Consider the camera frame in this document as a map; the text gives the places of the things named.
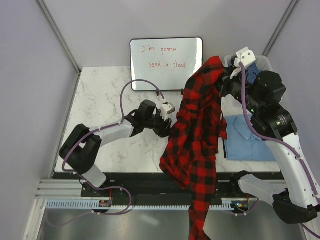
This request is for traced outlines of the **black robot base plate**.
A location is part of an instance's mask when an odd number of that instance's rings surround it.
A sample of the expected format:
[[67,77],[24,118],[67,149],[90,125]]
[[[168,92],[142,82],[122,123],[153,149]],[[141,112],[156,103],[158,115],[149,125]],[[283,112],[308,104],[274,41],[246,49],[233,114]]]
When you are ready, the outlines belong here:
[[[230,183],[234,172],[219,172],[215,192],[211,197],[212,205],[219,205],[223,199],[246,199],[247,195],[236,191]],[[104,187],[120,186],[126,188],[132,196],[132,202],[139,204],[186,204],[192,201],[191,188],[181,187],[164,173],[106,173],[107,181]],[[81,184],[81,196],[84,198],[112,198],[117,203],[128,204],[129,196],[119,189],[94,190],[87,183]]]

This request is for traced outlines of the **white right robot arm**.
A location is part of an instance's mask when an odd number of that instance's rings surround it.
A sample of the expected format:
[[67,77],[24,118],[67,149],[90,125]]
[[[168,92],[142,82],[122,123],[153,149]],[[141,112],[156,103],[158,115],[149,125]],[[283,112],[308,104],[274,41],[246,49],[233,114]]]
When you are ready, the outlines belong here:
[[272,206],[286,224],[305,224],[320,212],[320,186],[305,160],[297,126],[281,104],[286,87],[279,74],[260,72],[254,83],[246,83],[246,71],[225,67],[216,83],[222,93],[241,103],[251,132],[273,153],[286,187],[257,178],[248,171],[231,177],[229,191],[235,197],[252,195]]

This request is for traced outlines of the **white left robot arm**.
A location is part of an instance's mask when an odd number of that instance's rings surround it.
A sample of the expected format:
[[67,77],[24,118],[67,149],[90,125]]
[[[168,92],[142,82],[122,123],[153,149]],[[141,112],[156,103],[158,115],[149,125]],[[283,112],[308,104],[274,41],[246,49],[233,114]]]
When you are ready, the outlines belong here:
[[154,102],[144,100],[138,109],[119,122],[96,128],[78,124],[60,148],[59,157],[92,185],[95,194],[104,197],[109,193],[110,185],[95,164],[100,148],[120,139],[132,138],[144,129],[151,129],[160,138],[166,138],[171,135],[172,119],[169,115],[173,112],[175,107],[170,102],[157,107]]

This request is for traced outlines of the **red black plaid shirt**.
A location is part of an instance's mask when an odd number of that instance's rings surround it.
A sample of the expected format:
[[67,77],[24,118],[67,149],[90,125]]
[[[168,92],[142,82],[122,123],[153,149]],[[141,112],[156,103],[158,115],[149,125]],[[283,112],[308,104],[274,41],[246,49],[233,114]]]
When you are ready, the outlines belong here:
[[225,68],[219,56],[210,57],[185,85],[177,121],[160,169],[182,189],[190,188],[189,239],[208,240],[204,225],[216,190],[219,139],[227,139],[222,96],[216,82]]

